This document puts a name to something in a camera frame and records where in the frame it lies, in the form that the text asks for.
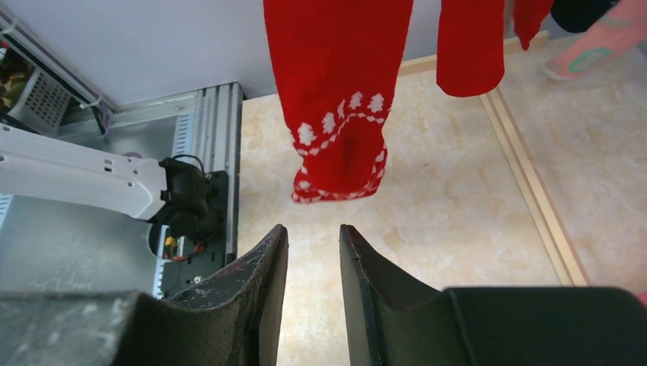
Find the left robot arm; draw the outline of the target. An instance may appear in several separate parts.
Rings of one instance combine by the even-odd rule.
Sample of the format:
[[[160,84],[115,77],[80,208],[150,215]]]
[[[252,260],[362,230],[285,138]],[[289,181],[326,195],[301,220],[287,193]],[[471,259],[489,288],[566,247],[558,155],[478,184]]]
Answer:
[[[217,189],[196,165],[116,155],[5,124],[1,192],[111,210],[195,242],[224,228]]]

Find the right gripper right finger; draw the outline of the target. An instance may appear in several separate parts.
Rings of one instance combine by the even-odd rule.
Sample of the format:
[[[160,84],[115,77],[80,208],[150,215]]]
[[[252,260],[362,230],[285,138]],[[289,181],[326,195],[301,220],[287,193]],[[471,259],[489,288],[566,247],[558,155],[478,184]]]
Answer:
[[[419,281],[350,225],[340,267],[353,365],[644,365],[646,308],[616,287]]]

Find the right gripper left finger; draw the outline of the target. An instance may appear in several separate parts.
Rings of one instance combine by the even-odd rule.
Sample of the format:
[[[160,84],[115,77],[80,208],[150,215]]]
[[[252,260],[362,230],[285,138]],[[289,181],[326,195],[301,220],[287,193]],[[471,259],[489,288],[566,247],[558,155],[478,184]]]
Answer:
[[[139,291],[4,292],[3,365],[274,365],[288,231],[273,227],[168,300]]]

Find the red patterned sock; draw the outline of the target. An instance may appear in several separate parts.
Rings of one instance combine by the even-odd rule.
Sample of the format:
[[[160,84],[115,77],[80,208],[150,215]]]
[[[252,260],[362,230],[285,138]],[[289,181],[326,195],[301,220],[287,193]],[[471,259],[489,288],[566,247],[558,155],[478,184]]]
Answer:
[[[277,92],[302,159],[294,202],[351,201],[378,190],[412,9],[392,0],[264,2]]]

